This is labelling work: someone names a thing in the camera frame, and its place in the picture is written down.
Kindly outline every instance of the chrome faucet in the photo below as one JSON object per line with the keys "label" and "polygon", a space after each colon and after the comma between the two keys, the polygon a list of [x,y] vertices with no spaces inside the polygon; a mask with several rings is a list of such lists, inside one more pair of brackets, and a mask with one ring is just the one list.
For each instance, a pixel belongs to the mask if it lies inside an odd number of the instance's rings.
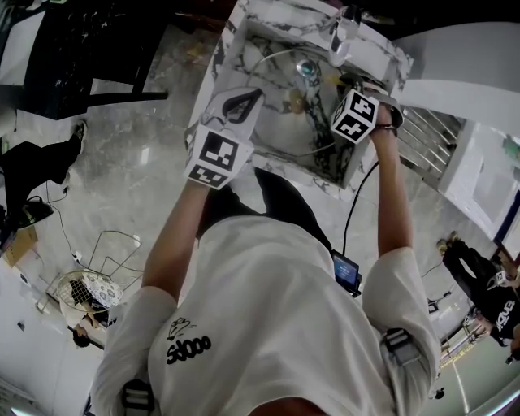
{"label": "chrome faucet", "polygon": [[347,60],[350,44],[358,36],[360,23],[361,10],[355,5],[341,7],[325,21],[320,34],[329,41],[328,60],[333,67],[340,67]]}

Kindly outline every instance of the electronic device with screen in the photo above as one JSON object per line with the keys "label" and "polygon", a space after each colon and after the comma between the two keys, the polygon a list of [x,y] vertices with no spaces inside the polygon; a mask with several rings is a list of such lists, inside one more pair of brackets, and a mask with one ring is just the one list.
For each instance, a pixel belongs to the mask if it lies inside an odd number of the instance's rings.
{"label": "electronic device with screen", "polygon": [[361,292],[359,292],[359,284],[361,283],[359,266],[335,250],[332,250],[332,260],[334,261],[336,282],[353,297],[361,295]]}

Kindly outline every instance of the marble floor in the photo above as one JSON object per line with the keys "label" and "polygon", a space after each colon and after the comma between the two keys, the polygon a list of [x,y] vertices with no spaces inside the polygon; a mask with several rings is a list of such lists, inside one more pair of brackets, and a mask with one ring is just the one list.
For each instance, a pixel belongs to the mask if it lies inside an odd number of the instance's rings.
{"label": "marble floor", "polygon": [[[184,184],[184,131],[217,40],[218,36],[212,33],[200,31],[187,35],[177,28],[169,28],[150,69],[148,82],[149,89],[167,89],[169,98],[162,102],[89,109],[85,116],[89,139],[84,153],[71,169],[67,197],[54,203],[62,213],[71,250],[58,213],[39,223],[35,252],[29,252],[20,263],[32,282],[38,281],[41,286],[41,280],[50,283],[57,275],[73,270],[76,264],[71,251],[79,252],[81,262],[87,263],[103,230],[125,232],[142,243],[126,264],[135,270],[119,269],[114,279],[126,287],[139,277],[147,254]],[[124,88],[113,83],[95,85],[97,91],[103,92]],[[17,131],[6,139],[11,146],[21,141],[38,145],[64,141],[70,136],[75,121],[52,121],[20,112]],[[440,263],[435,242],[455,228],[482,254],[492,253],[492,242],[412,171],[405,170],[405,182],[414,217],[415,251],[423,274]],[[250,168],[245,169],[234,186],[243,202],[265,210]],[[351,204],[311,188],[297,187],[313,208],[333,247],[341,250]],[[364,276],[377,258],[377,188],[378,177],[374,174],[362,190],[347,238],[346,254],[360,265]],[[63,196],[54,183],[49,183],[49,193],[51,200]],[[47,200],[45,185],[33,194]],[[92,268],[100,270],[106,256],[122,262],[138,245],[134,239],[119,234],[106,235],[97,248]],[[103,271],[115,268],[108,260]],[[442,337],[461,322],[468,310],[467,299],[453,286],[453,279],[442,265],[424,277],[424,284],[430,298],[441,297],[453,289],[453,295],[440,303],[442,313],[435,324]],[[137,287],[138,282],[127,293]]]}

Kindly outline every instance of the bracelet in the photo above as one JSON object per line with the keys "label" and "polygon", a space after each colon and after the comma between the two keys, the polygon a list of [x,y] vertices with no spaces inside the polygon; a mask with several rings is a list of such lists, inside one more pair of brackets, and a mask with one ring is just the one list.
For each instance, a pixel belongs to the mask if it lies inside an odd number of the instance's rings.
{"label": "bracelet", "polygon": [[397,129],[391,124],[376,124],[372,132],[377,132],[378,130],[390,130],[393,132],[394,136],[397,137]]}

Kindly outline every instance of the black t-shirt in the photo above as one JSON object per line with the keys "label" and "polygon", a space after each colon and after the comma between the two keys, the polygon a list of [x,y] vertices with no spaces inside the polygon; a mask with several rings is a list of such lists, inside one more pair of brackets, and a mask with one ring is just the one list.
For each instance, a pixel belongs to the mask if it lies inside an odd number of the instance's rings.
{"label": "black t-shirt", "polygon": [[496,326],[500,338],[513,339],[513,329],[520,323],[520,300],[512,288],[494,288],[489,291],[483,316]]}

